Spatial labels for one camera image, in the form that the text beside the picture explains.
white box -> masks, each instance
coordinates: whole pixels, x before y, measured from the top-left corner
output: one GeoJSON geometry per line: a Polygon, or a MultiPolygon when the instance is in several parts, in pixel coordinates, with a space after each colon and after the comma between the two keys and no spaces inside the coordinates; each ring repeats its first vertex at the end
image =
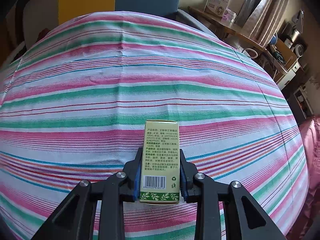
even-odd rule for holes
{"type": "Polygon", "coordinates": [[[222,17],[230,0],[208,0],[205,11],[222,17]]]}

yellow-green box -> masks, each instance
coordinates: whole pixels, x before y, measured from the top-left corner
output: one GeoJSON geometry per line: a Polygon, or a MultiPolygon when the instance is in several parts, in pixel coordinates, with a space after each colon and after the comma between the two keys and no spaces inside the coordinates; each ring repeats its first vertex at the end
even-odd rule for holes
{"type": "Polygon", "coordinates": [[[147,120],[141,166],[140,202],[179,202],[179,123],[147,120]]]}

table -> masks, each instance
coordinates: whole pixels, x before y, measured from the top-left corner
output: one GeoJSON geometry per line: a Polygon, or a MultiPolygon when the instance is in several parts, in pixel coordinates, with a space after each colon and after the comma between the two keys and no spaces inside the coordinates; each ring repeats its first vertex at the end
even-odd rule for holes
{"type": "Polygon", "coordinates": [[[218,29],[222,30],[222,32],[217,33],[217,36],[220,40],[223,41],[226,37],[226,34],[231,34],[231,35],[237,36],[239,39],[249,43],[253,47],[257,48],[259,51],[266,52],[266,49],[264,47],[260,46],[255,41],[253,41],[253,40],[249,39],[248,37],[244,36],[243,34],[241,34],[242,28],[240,26],[236,25],[235,23],[223,20],[220,17],[206,13],[204,11],[201,11],[201,10],[194,8],[194,7],[191,7],[191,6],[188,7],[188,11],[192,17],[194,17],[196,19],[199,17],[204,18],[205,20],[207,20],[208,22],[210,22],[211,24],[216,26],[218,29]]]}
{"type": "MultiPolygon", "coordinates": [[[[147,119],[179,121],[199,172],[238,180],[286,234],[308,171],[281,91],[223,41],[161,17],[101,12],[49,32],[0,71],[0,214],[30,239],[81,179],[122,170],[147,119]]],[[[191,239],[196,205],[125,203],[127,240],[191,239]]],[[[97,208],[94,239],[98,232],[97,208]]],[[[221,233],[225,237],[223,207],[221,233]]]]}

screw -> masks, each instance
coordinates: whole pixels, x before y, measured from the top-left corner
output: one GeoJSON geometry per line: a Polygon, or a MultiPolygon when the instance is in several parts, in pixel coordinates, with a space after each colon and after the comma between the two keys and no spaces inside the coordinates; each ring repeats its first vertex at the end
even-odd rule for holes
{"type": "Polygon", "coordinates": [[[86,179],[83,179],[83,180],[80,181],[79,184],[80,184],[81,187],[86,187],[86,186],[89,185],[89,181],[87,181],[86,179]]]}
{"type": "Polygon", "coordinates": [[[197,179],[204,179],[204,174],[203,173],[199,172],[195,176],[196,176],[197,179]]]}
{"type": "Polygon", "coordinates": [[[236,187],[236,188],[238,188],[238,187],[241,187],[241,183],[239,182],[239,181],[233,181],[232,183],[231,183],[231,185],[233,186],[233,187],[236,187]]]}
{"type": "Polygon", "coordinates": [[[117,173],[117,177],[120,178],[120,179],[124,178],[125,176],[126,176],[126,174],[123,171],[120,171],[120,172],[117,173]]]}

pink cloth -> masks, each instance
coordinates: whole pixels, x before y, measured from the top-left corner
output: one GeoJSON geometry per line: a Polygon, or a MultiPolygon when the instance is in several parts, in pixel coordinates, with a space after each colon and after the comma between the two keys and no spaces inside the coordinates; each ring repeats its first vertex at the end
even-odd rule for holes
{"type": "Polygon", "coordinates": [[[320,212],[320,116],[313,116],[300,127],[307,158],[309,190],[306,201],[287,239],[302,239],[320,212]]]}

